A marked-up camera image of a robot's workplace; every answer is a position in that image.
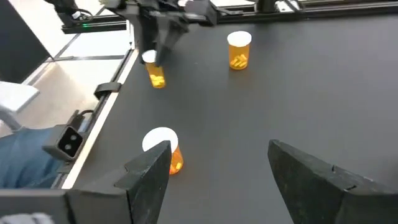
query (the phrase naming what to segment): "white floor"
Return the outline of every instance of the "white floor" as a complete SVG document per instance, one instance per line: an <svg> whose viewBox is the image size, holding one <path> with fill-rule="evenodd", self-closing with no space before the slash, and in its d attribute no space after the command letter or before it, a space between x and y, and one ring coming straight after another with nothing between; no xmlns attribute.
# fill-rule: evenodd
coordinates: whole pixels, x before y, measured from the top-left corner
<svg viewBox="0 0 398 224"><path fill-rule="evenodd" d="M44 0L9 0L48 52L55 56L75 36L61 31L53 7ZM76 0L80 8L96 14L97 0ZM244 0L214 0L219 6L252 4ZM101 13L112 14L107 10ZM61 57L124 55L129 48L127 31L80 34ZM19 114L18 121L29 128L47 128L64 123L75 110L92 109L98 100L93 93L100 83L109 82L121 60L79 60L51 62L33 86L40 94ZM0 137L9 134L0 126Z"/></svg>

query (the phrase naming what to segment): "white bottle cap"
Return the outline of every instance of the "white bottle cap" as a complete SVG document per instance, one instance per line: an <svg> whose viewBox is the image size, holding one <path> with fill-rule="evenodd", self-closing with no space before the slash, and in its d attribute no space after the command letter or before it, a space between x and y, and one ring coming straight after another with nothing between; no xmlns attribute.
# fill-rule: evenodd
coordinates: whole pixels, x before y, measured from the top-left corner
<svg viewBox="0 0 398 224"><path fill-rule="evenodd" d="M147 50L142 53L142 59L146 63L154 63L156 59L156 50Z"/></svg>
<svg viewBox="0 0 398 224"><path fill-rule="evenodd" d="M170 128L159 127L152 129L145 135L144 139L142 140L142 149L144 152L146 152L162 141L171 142L172 153L178 146L177 134Z"/></svg>
<svg viewBox="0 0 398 224"><path fill-rule="evenodd" d="M234 47L244 47L251 42L251 34L246 31L236 31L227 36L227 41Z"/></svg>

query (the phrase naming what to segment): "blue jeans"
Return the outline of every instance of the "blue jeans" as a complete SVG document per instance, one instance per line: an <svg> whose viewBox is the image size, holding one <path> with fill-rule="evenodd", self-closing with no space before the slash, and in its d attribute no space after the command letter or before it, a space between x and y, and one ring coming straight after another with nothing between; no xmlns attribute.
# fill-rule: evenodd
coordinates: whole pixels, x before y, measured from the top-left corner
<svg viewBox="0 0 398 224"><path fill-rule="evenodd" d="M42 149L51 131L23 128L0 138L0 189L51 187L62 165Z"/></svg>

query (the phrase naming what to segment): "black tabletop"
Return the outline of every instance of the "black tabletop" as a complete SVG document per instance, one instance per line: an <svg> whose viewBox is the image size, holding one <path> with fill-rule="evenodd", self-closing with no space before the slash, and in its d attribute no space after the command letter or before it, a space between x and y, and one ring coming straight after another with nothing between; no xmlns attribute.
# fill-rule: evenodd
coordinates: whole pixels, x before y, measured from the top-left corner
<svg viewBox="0 0 398 224"><path fill-rule="evenodd" d="M192 26L153 89L136 62L75 186L174 129L184 167L159 223L292 223L267 160L280 139L398 188L398 17ZM228 68L226 37L252 34L247 69Z"/></svg>

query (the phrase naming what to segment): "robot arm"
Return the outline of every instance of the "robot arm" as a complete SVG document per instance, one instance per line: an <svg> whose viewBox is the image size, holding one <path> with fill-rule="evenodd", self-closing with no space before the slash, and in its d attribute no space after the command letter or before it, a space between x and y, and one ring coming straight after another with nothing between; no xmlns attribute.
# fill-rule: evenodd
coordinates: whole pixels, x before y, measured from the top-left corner
<svg viewBox="0 0 398 224"><path fill-rule="evenodd" d="M67 27L74 26L80 22L88 22L93 18L91 12L84 9L79 9L75 0L44 1L54 5L55 12L57 12L58 17Z"/></svg>
<svg viewBox="0 0 398 224"><path fill-rule="evenodd" d="M175 43L189 31L189 24L214 26L219 16L210 0L188 1L185 6L179 6L176 0L104 0L103 4L133 24L140 58L141 53L156 50L157 66L162 65Z"/></svg>

